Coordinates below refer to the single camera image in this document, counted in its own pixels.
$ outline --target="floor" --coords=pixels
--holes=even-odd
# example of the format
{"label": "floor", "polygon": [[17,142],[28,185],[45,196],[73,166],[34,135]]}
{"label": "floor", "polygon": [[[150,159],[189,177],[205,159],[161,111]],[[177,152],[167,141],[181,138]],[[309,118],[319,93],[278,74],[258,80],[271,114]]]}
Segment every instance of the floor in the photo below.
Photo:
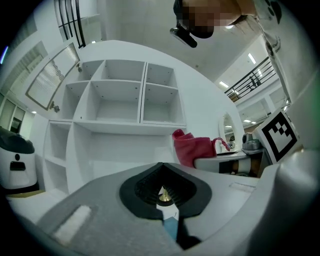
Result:
{"label": "floor", "polygon": [[53,206],[66,198],[66,188],[55,188],[25,198],[7,197],[12,210],[36,224]]}

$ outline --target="balcony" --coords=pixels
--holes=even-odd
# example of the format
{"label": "balcony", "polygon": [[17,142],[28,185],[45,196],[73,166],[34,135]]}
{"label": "balcony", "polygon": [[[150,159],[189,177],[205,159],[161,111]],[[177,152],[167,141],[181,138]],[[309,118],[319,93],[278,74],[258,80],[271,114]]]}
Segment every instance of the balcony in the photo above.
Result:
{"label": "balcony", "polygon": [[225,94],[237,105],[262,91],[277,79],[278,76],[269,57],[267,57],[235,85],[225,91]]}

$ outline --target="white shelving unit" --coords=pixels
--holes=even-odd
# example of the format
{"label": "white shelving unit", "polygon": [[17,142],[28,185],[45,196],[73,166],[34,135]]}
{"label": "white shelving unit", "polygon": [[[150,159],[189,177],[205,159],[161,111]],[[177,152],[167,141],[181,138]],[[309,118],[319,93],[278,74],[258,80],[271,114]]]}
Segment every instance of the white shelving unit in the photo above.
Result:
{"label": "white shelving unit", "polygon": [[186,123],[174,69],[118,59],[80,66],[56,93],[61,108],[45,136],[45,189],[72,193],[101,176],[175,162],[170,135]]}
{"label": "white shelving unit", "polygon": [[45,134],[43,179],[46,190],[68,187],[66,171],[67,140],[71,122],[50,121]]}

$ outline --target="ceiling light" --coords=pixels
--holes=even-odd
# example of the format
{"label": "ceiling light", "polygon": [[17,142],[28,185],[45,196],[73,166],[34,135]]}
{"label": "ceiling light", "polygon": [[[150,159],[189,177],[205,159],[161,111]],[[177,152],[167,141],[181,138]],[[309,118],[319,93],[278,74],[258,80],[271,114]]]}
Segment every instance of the ceiling light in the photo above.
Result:
{"label": "ceiling light", "polygon": [[251,53],[248,54],[249,58],[252,60],[253,64],[256,64],[255,58],[251,55]]}
{"label": "ceiling light", "polygon": [[222,82],[222,81],[221,81],[219,84],[222,85],[222,86],[224,86],[224,87],[226,87],[226,88],[229,87],[229,85],[227,85],[226,83],[224,83],[224,82]]}
{"label": "ceiling light", "polygon": [[5,58],[5,55],[6,55],[7,51],[8,51],[8,48],[9,48],[9,46],[4,48],[4,51],[3,51],[2,56],[0,58],[0,64],[2,64],[2,62],[4,62],[4,58]]}

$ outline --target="cabinet door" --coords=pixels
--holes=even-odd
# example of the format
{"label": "cabinet door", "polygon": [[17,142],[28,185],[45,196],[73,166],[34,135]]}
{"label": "cabinet door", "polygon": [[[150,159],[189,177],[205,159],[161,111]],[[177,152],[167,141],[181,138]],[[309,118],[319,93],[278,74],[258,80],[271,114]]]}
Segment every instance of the cabinet door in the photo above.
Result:
{"label": "cabinet door", "polygon": [[50,52],[25,80],[17,98],[32,111],[51,119],[58,108],[56,92],[69,72],[80,62],[75,40],[71,38]]}

